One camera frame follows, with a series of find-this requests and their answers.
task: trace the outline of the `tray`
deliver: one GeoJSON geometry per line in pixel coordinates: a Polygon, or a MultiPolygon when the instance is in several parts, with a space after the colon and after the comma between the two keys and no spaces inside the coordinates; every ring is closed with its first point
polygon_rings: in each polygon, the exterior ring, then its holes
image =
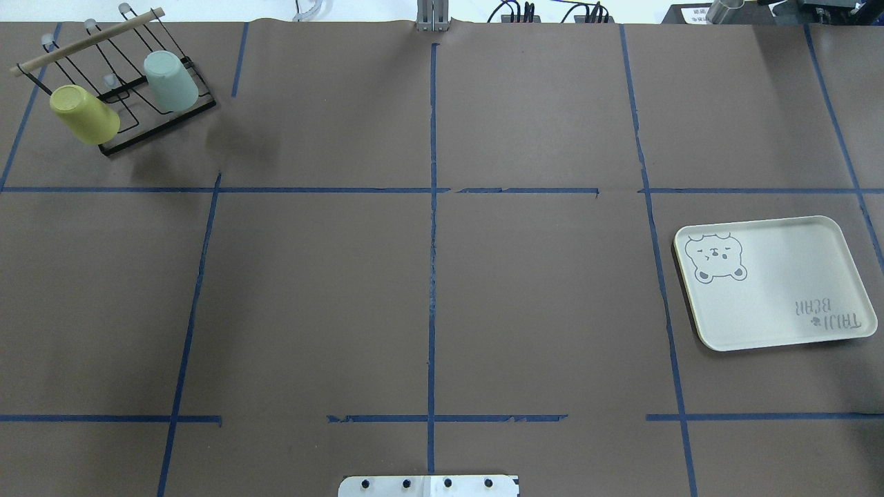
{"type": "Polygon", "coordinates": [[[878,328],[841,228],[825,216],[685,226],[674,240],[700,340],[739,350],[878,328]]]}

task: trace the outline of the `cup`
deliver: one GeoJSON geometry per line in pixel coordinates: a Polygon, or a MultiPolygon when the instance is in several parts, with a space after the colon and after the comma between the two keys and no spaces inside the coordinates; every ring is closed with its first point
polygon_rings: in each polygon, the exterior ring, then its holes
{"type": "Polygon", "coordinates": [[[713,24],[728,24],[745,4],[745,0],[713,0],[706,12],[706,20],[713,24]]]}
{"type": "Polygon", "coordinates": [[[144,59],[144,74],[148,77],[156,105],[164,111],[189,109],[199,97],[194,79],[178,56],[169,51],[151,52],[144,59]]]}
{"type": "Polygon", "coordinates": [[[64,85],[52,92],[50,108],[88,145],[110,141],[119,131],[119,115],[83,87],[64,85]]]}

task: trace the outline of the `metal plate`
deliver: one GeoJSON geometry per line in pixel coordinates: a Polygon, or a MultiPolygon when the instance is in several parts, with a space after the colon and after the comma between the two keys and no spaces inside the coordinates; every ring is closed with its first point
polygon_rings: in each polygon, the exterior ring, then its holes
{"type": "Polygon", "coordinates": [[[507,475],[349,477],[338,497],[518,497],[519,477],[507,475]]]}

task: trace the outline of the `bear illustration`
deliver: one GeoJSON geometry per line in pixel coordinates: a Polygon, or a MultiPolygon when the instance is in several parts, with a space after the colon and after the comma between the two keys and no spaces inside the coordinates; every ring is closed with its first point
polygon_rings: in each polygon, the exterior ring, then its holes
{"type": "Polygon", "coordinates": [[[730,235],[705,234],[691,236],[684,246],[696,270],[694,276],[700,283],[711,283],[713,278],[731,277],[737,281],[746,279],[743,267],[743,245],[730,235]]]}

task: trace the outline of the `blue tape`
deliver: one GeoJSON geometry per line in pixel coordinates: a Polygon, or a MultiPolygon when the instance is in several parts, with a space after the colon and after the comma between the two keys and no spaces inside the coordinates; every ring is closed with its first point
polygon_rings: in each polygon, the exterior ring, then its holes
{"type": "MultiPolygon", "coordinates": [[[[558,423],[567,414],[437,414],[436,423],[558,423]]],[[[329,423],[426,423],[422,414],[371,414],[344,417],[326,416],[329,423]]]]}
{"type": "Polygon", "coordinates": [[[430,48],[430,319],[427,351],[427,474],[436,472],[436,49],[430,48]]]}
{"type": "Polygon", "coordinates": [[[859,187],[859,179],[857,178],[857,172],[853,168],[853,161],[850,160],[850,153],[847,151],[847,145],[844,143],[844,135],[841,132],[841,126],[838,124],[838,118],[834,114],[834,108],[832,107],[832,101],[829,99],[828,88],[826,88],[826,81],[823,79],[823,73],[819,69],[819,61],[817,60],[817,51],[813,48],[813,38],[811,37],[811,28],[808,25],[804,25],[804,39],[807,41],[807,49],[811,54],[811,62],[813,63],[813,71],[817,74],[817,81],[819,82],[819,90],[823,94],[823,101],[826,103],[826,110],[829,113],[829,118],[832,120],[832,127],[834,128],[834,134],[838,138],[838,146],[841,147],[841,153],[844,156],[844,163],[847,165],[847,172],[850,175],[850,181],[853,182],[853,187],[857,193],[857,200],[859,201],[859,209],[863,213],[863,219],[865,220],[865,228],[869,231],[869,237],[872,239],[872,246],[875,249],[875,255],[878,257],[878,266],[880,267],[881,272],[884,272],[884,254],[881,253],[881,247],[878,243],[878,234],[875,232],[875,227],[872,224],[872,217],[869,216],[869,210],[865,206],[865,198],[863,197],[862,189],[859,187]]]}
{"type": "Polygon", "coordinates": [[[236,92],[240,89],[240,71],[242,71],[242,58],[246,55],[246,39],[248,38],[248,23],[242,23],[242,39],[240,39],[240,57],[236,60],[236,73],[233,75],[233,90],[231,98],[236,98],[236,92]]]}
{"type": "MultiPolygon", "coordinates": [[[[169,423],[171,416],[104,414],[0,414],[0,423],[169,423]]],[[[182,416],[179,423],[221,425],[221,416],[182,416]]]]}
{"type": "Polygon", "coordinates": [[[440,423],[558,423],[567,414],[439,414],[440,423]]]}
{"type": "Polygon", "coordinates": [[[629,106],[632,110],[632,126],[636,136],[636,151],[638,162],[642,165],[642,182],[644,186],[644,202],[648,211],[648,226],[651,228],[651,242],[654,249],[654,262],[657,265],[657,282],[660,296],[663,298],[663,310],[666,312],[666,331],[669,338],[669,362],[672,364],[672,378],[675,387],[675,400],[678,404],[678,413],[682,416],[680,424],[682,428],[682,446],[684,449],[684,462],[688,471],[688,485],[691,497],[697,497],[697,479],[694,475],[694,457],[690,450],[690,435],[688,434],[688,422],[684,419],[684,395],[682,393],[682,375],[678,368],[678,355],[675,353],[675,337],[672,331],[672,318],[669,315],[669,298],[666,290],[666,279],[663,277],[663,261],[660,257],[659,238],[657,226],[654,223],[653,204],[651,199],[651,181],[648,179],[647,164],[644,161],[642,142],[638,136],[638,108],[636,106],[636,91],[632,82],[632,70],[629,65],[629,48],[626,43],[626,29],[620,25],[620,41],[623,48],[623,67],[626,71],[626,84],[629,90],[629,106]]]}
{"type": "Polygon", "coordinates": [[[215,191],[209,187],[8,187],[10,193],[60,193],[60,194],[206,194],[215,191]]]}
{"type": "Polygon", "coordinates": [[[860,412],[746,412],[688,414],[649,414],[647,421],[789,421],[789,420],[851,420],[884,421],[884,414],[864,414],[860,412]]]}
{"type": "Polygon", "coordinates": [[[169,433],[166,436],[166,448],[163,455],[163,468],[160,470],[160,483],[156,489],[157,497],[162,497],[165,493],[166,479],[169,477],[169,463],[171,462],[171,450],[175,443],[175,429],[178,424],[178,413],[181,409],[181,394],[184,391],[184,378],[187,375],[187,360],[190,356],[190,346],[194,340],[194,326],[196,324],[196,305],[200,300],[200,292],[202,291],[202,278],[206,271],[206,255],[209,252],[209,239],[212,235],[212,225],[215,223],[215,209],[218,202],[218,190],[221,185],[221,173],[218,173],[215,179],[215,192],[212,193],[212,203],[209,207],[209,219],[206,221],[206,234],[202,238],[202,253],[200,254],[200,268],[196,273],[196,284],[194,285],[194,299],[190,304],[190,317],[187,319],[187,334],[184,339],[184,351],[181,353],[181,366],[178,371],[178,384],[175,386],[175,400],[171,406],[171,417],[169,420],[169,433]]]}
{"type": "MultiPolygon", "coordinates": [[[[437,188],[446,192],[450,188],[437,188]]],[[[223,187],[223,194],[431,194],[432,188],[369,187],[223,187]]]]}
{"type": "Polygon", "coordinates": [[[640,194],[854,195],[856,192],[854,188],[643,188],[638,190],[640,194]]]}
{"type": "Polygon", "coordinates": [[[595,194],[598,188],[464,188],[459,194],[595,194]]]}
{"type": "MultiPolygon", "coordinates": [[[[56,24],[55,33],[53,34],[54,40],[58,39],[58,34],[61,33],[61,23],[56,24]]],[[[46,66],[40,68],[40,72],[37,73],[37,80],[43,81],[43,76],[46,75],[46,66]]],[[[34,88],[31,89],[31,97],[27,100],[27,106],[25,106],[25,114],[21,117],[21,122],[19,122],[19,130],[15,133],[15,139],[12,140],[12,147],[9,150],[9,156],[6,158],[6,166],[3,168],[3,174],[0,174],[0,193],[3,193],[6,187],[6,180],[9,178],[9,171],[12,168],[12,161],[15,160],[15,154],[19,151],[19,143],[21,142],[21,136],[25,133],[25,125],[27,124],[27,118],[31,116],[31,110],[34,108],[34,101],[37,99],[37,92],[40,90],[40,87],[34,85],[34,88]]]]}

